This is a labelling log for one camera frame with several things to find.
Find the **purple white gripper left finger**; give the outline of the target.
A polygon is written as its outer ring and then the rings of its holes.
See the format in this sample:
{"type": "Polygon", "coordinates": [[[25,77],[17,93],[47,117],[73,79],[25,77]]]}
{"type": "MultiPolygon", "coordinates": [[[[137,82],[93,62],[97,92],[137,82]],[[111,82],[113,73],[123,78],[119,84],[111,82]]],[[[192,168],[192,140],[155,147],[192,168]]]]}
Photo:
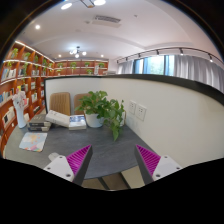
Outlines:
{"type": "Polygon", "coordinates": [[[49,155],[50,163],[44,170],[81,186],[92,154],[91,145],[87,145],[68,156],[51,153],[49,155]]]}

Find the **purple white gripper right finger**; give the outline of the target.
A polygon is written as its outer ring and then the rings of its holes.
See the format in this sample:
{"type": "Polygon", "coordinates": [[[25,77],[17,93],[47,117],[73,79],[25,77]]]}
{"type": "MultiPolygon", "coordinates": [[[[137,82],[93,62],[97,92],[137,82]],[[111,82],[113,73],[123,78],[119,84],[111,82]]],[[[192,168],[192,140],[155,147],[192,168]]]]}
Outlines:
{"type": "Polygon", "coordinates": [[[135,146],[134,153],[145,184],[152,183],[182,169],[168,155],[159,156],[140,145],[135,146]]]}

